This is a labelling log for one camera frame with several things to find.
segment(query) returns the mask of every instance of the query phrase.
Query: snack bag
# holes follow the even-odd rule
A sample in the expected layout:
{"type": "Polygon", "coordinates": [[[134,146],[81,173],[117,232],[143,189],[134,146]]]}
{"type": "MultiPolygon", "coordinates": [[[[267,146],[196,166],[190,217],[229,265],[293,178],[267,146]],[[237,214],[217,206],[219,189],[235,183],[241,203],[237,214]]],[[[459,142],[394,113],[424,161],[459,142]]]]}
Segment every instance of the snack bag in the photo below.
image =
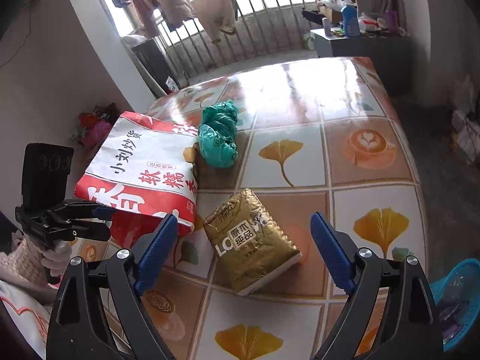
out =
{"type": "Polygon", "coordinates": [[[302,253],[255,194],[243,190],[203,220],[230,284],[248,295],[298,263],[302,253]]]}
{"type": "Polygon", "coordinates": [[[183,152],[197,140],[195,127],[124,112],[74,194],[125,212],[157,218],[174,214],[178,233],[190,233],[195,222],[197,182],[194,165],[185,161],[183,152]]]}

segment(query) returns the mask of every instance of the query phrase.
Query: floor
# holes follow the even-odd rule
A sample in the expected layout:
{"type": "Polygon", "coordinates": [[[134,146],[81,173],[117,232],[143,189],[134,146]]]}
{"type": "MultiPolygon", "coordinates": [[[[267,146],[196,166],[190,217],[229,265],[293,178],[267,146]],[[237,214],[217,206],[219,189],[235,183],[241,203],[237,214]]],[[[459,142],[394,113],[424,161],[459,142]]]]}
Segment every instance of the floor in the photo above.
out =
{"type": "MultiPolygon", "coordinates": [[[[447,108],[421,108],[394,100],[423,186],[428,219],[429,280],[446,276],[460,261],[480,259],[480,170],[467,166],[450,147],[447,108]]],[[[480,319],[445,359],[479,352],[480,319]]]]}
{"type": "Polygon", "coordinates": [[[260,66],[280,64],[290,61],[300,61],[301,59],[317,58],[315,51],[311,50],[289,50],[285,52],[279,52],[274,55],[261,55],[245,61],[239,61],[227,66],[222,66],[217,69],[202,73],[190,79],[190,85],[203,83],[204,81],[210,81],[221,76],[228,76],[239,71],[246,71],[249,69],[259,68],[260,66]]]}

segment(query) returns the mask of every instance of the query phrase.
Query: gold tissue package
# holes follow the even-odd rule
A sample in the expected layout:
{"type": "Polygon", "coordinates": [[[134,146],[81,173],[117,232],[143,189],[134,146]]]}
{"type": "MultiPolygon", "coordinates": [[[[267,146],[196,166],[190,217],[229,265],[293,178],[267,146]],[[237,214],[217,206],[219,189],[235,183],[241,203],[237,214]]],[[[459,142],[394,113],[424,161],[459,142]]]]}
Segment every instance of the gold tissue package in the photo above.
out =
{"type": "Polygon", "coordinates": [[[298,263],[302,253],[255,194],[243,190],[203,220],[203,228],[239,295],[248,295],[298,263]]]}

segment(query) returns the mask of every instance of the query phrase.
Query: glove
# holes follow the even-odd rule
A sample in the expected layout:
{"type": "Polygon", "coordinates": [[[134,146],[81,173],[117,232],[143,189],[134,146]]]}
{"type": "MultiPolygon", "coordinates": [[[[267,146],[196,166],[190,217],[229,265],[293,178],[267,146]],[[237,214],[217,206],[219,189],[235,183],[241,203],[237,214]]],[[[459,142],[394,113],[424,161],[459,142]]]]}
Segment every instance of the glove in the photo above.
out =
{"type": "Polygon", "coordinates": [[[55,250],[47,249],[43,245],[37,245],[26,236],[27,246],[30,249],[30,259],[37,266],[50,269],[52,276],[63,275],[71,258],[71,244],[68,241],[55,242],[55,250]]]}

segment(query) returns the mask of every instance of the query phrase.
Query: ginkgo leaf print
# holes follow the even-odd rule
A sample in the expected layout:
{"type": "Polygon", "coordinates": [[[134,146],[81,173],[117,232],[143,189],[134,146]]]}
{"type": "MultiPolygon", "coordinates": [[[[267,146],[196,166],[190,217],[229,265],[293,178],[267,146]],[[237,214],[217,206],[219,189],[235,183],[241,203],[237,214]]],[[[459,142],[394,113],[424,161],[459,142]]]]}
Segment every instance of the ginkgo leaf print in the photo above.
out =
{"type": "Polygon", "coordinates": [[[409,227],[409,219],[393,211],[390,207],[375,208],[357,219],[353,231],[363,239],[380,246],[383,258],[387,258],[391,243],[409,227]]]}
{"type": "Polygon", "coordinates": [[[281,338],[263,332],[258,326],[245,325],[217,332],[215,341],[238,360],[254,360],[279,350],[283,345],[281,338]]]}
{"type": "Polygon", "coordinates": [[[276,140],[275,142],[272,142],[268,146],[261,149],[258,152],[258,155],[266,160],[277,161],[280,164],[280,170],[282,171],[283,178],[291,187],[294,187],[285,174],[284,164],[290,156],[301,150],[302,147],[303,143],[295,140],[283,139],[280,142],[276,140]]]}
{"type": "Polygon", "coordinates": [[[209,98],[210,96],[212,96],[212,95],[213,95],[212,92],[205,93],[205,94],[197,97],[197,98],[195,99],[195,102],[196,102],[196,103],[200,103],[200,108],[203,108],[203,107],[202,107],[202,102],[203,102],[203,100],[208,99],[208,98],[209,98]]]}

